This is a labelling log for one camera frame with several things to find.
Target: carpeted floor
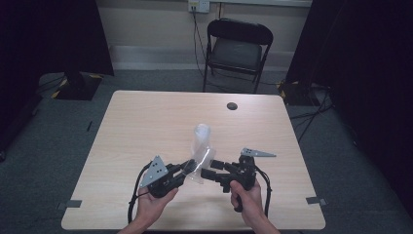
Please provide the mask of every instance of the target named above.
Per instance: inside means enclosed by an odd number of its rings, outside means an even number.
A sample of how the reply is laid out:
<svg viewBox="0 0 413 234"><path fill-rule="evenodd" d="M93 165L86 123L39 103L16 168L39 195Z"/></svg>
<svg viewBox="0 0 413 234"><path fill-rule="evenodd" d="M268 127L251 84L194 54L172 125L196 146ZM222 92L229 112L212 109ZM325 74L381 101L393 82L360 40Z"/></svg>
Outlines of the carpeted floor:
<svg viewBox="0 0 413 234"><path fill-rule="evenodd" d="M56 208L70 200L113 92L202 90L198 70L117 70L114 77L103 78L90 101L52 99L59 77L61 74L42 77L39 92L44 98L37 113L0 164L0 233L116 233L65 231L60 226L64 211ZM264 72L258 94L277 95L275 84L284 77L285 72ZM252 90L250 81L220 74L209 78L214 85L235 87L231 90L208 86L209 92ZM324 91L317 91L319 100L323 94ZM286 108L290 116L318 109ZM305 119L292 120L297 138L306 128ZM326 227L301 233L413 233L412 220L382 174L354 146L350 132L351 128L331 108L314 119L300 140L314 188L328 202L322 207Z"/></svg>

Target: wooden table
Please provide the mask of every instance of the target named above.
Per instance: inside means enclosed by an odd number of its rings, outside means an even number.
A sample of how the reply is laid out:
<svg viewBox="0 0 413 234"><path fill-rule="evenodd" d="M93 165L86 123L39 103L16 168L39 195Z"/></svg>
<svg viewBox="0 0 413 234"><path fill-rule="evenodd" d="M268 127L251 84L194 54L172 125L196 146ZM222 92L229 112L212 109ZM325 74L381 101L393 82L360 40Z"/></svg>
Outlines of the wooden table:
<svg viewBox="0 0 413 234"><path fill-rule="evenodd" d="M228 102L238 105L229 110ZM194 128L208 124L215 159L238 162L244 147L277 154L255 158L271 179L269 219L278 229L323 229L316 193L282 99L278 96L118 91L107 108L67 208L64 229L122 229L137 175L156 155L165 164L191 158ZM263 202L266 185L261 175ZM186 179L153 230L244 230L219 183Z"/></svg>

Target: wall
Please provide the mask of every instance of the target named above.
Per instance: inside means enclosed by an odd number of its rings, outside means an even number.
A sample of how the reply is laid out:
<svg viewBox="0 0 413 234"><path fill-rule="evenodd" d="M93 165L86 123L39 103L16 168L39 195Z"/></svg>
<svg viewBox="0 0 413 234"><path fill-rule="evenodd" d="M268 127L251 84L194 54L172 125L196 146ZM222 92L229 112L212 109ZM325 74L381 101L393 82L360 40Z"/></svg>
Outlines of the wall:
<svg viewBox="0 0 413 234"><path fill-rule="evenodd" d="M97 0L97 5L110 46L135 46L154 53L166 48L177 50L182 56L194 54L194 19L187 11L187 1ZM196 14L196 21L204 46L207 24L219 15L266 25L275 35L267 64L286 68L308 11L308 7L210 3L210 13ZM202 56L201 50L198 50L198 56Z"/></svg>

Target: human hand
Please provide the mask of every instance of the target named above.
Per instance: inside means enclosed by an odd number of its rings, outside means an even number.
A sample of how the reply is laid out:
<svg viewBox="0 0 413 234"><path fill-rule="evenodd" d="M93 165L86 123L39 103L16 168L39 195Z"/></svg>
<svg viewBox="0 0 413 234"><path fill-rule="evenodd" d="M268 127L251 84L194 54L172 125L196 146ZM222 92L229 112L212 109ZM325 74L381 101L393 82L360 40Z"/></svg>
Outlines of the human hand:
<svg viewBox="0 0 413 234"><path fill-rule="evenodd" d="M168 202L170 202L178 192L178 188L172 189L165 197L155 198L149 193L147 187L139 188L138 206L136 218L119 234L133 233L138 234L145 231L161 216L162 211Z"/></svg>
<svg viewBox="0 0 413 234"><path fill-rule="evenodd" d="M240 196L243 201L242 217L245 224L254 230L255 233L280 233L279 230L265 216L262 209L261 186L258 180L255 180L254 186L245 191L243 186L236 180L231 181L231 203L234 208L240 204L237 197Z"/></svg>

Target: black folding chair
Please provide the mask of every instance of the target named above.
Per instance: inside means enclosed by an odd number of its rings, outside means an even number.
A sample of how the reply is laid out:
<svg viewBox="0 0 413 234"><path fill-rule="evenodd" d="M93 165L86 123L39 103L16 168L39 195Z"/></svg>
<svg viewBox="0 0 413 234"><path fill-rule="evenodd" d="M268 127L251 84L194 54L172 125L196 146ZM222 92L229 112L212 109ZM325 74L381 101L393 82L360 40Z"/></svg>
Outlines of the black folding chair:
<svg viewBox="0 0 413 234"><path fill-rule="evenodd" d="M211 38L216 38L212 48ZM207 87L207 68L253 75L256 94L264 63L273 44L273 33L259 23L216 19L207 27L206 67L203 92Z"/></svg>

